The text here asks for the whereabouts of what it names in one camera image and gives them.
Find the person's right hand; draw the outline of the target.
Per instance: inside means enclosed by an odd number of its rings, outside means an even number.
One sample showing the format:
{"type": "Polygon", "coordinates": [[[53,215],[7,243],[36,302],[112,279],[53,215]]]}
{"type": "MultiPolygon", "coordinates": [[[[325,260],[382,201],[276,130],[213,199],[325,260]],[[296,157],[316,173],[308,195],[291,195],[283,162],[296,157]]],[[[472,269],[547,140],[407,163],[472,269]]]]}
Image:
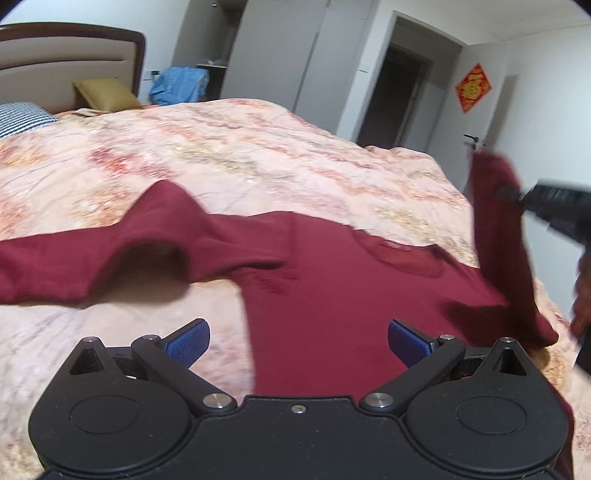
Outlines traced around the person's right hand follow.
{"type": "Polygon", "coordinates": [[[583,255],[579,261],[575,295],[571,332],[580,338],[585,334],[591,322],[591,262],[590,256],[587,254],[583,255]]]}

